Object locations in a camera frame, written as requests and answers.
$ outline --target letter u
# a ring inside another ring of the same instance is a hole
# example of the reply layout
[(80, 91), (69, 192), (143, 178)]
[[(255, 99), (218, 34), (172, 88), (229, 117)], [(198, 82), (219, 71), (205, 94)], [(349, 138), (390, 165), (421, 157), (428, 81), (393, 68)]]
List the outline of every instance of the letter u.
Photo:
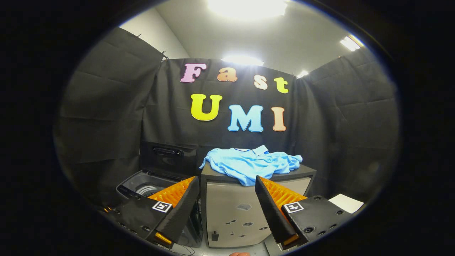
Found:
[(191, 95), (193, 102), (191, 104), (191, 115), (200, 121), (210, 121), (215, 119), (218, 115), (218, 111), (220, 108), (220, 101), (223, 99), (220, 95), (210, 95), (212, 99), (212, 110), (210, 113), (203, 113), (202, 112), (202, 102), (204, 101), (207, 96), (204, 94), (195, 93)]

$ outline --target ceiling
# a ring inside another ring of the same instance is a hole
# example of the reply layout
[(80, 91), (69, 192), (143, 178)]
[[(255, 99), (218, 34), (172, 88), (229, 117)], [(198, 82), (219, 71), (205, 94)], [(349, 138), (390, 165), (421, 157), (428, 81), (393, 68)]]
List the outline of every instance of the ceiling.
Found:
[(191, 58), (247, 55), (264, 67), (298, 75), (350, 53), (340, 43), (346, 30), (296, 2), (288, 2), (284, 16), (254, 21), (218, 15), (207, 0), (170, 0), (156, 10)]

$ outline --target washing machine drum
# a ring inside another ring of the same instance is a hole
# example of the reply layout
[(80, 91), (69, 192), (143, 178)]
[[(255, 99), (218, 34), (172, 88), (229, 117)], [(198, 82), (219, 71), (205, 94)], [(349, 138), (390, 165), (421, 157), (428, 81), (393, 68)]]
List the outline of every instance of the washing machine drum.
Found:
[(144, 186), (140, 186), (137, 190), (136, 190), (136, 193), (144, 196), (144, 197), (149, 197), (151, 195), (153, 195), (154, 193), (156, 192), (159, 192), (161, 190), (163, 190), (164, 188), (163, 187), (160, 187), (160, 186), (155, 186), (155, 185), (144, 185)]

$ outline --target blue letter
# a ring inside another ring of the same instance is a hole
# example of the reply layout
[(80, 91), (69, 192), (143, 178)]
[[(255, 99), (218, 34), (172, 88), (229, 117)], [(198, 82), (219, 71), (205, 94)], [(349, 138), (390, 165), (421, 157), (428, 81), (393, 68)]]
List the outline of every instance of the blue letter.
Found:
[(229, 131), (236, 132), (239, 130), (237, 121), (240, 123), (240, 127), (242, 127), (243, 131), (247, 128), (250, 122), (251, 125), (248, 128), (248, 131), (262, 132), (264, 130), (264, 128), (261, 126), (261, 112), (264, 109), (262, 106), (251, 106), (250, 111), (248, 111), (247, 115), (245, 115), (245, 112), (240, 105), (231, 105), (229, 106), (229, 109), (232, 112), (231, 125), (227, 128)]

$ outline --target white wall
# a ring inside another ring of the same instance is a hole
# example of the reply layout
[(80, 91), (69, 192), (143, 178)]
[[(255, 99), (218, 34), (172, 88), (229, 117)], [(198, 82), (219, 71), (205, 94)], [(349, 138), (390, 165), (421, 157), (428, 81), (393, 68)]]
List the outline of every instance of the white wall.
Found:
[(149, 43), (170, 59), (189, 58), (187, 51), (155, 8), (148, 9), (119, 26)]

